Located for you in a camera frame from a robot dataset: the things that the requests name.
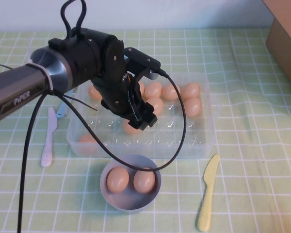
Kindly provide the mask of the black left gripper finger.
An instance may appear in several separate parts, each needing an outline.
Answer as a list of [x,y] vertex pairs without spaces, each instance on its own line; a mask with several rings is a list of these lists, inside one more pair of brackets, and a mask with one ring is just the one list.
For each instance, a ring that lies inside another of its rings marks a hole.
[[144,130],[146,127],[147,127],[147,123],[146,122],[143,122],[143,121],[134,121],[134,120],[130,120],[128,122],[128,124],[136,129],[136,130]]
[[157,116],[154,113],[147,113],[145,121],[147,126],[152,127],[157,122]]

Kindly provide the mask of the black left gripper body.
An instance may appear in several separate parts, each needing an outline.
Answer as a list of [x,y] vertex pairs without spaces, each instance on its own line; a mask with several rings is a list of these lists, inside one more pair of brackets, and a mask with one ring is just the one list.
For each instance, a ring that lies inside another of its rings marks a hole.
[[102,106],[122,118],[146,122],[147,113],[153,113],[153,106],[142,99],[140,85],[127,73],[120,78],[97,78],[97,91]]

